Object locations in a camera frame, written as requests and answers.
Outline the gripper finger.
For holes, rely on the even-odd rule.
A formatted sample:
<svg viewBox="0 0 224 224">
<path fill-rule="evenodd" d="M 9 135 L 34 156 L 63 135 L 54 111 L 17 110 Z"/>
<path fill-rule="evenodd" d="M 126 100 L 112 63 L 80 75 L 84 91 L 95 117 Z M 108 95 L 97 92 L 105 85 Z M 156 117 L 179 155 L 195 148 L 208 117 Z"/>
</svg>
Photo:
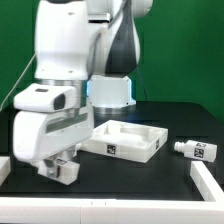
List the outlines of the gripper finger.
<svg viewBox="0 0 224 224">
<path fill-rule="evenodd" d="M 58 177 L 59 166 L 56 164 L 54 159 L 48 158 L 43 161 L 42 173 L 47 177 Z"/>
</svg>

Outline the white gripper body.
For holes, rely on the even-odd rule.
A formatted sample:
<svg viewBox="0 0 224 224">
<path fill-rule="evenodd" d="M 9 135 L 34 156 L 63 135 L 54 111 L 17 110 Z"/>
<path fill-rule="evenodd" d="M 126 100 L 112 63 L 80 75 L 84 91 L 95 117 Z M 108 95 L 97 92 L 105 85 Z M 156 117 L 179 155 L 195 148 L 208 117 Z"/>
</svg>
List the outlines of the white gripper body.
<svg viewBox="0 0 224 224">
<path fill-rule="evenodd" d="M 60 153 L 91 137 L 94 114 L 91 105 L 68 117 L 56 113 L 19 112 L 13 126 L 13 153 L 23 162 L 33 163 Z"/>
</svg>

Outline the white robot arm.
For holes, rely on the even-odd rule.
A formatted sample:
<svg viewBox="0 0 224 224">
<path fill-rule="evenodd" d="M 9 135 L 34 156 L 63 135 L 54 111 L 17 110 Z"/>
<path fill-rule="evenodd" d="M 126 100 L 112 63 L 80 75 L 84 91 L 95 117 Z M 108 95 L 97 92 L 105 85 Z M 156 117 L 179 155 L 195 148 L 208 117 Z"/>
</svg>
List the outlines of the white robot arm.
<svg viewBox="0 0 224 224">
<path fill-rule="evenodd" d="M 13 153 L 48 178 L 73 177 L 76 146 L 94 129 L 93 97 L 105 109 L 132 102 L 128 75 L 140 59 L 134 19 L 153 0 L 40 0 L 35 82 L 18 93 Z"/>
</svg>

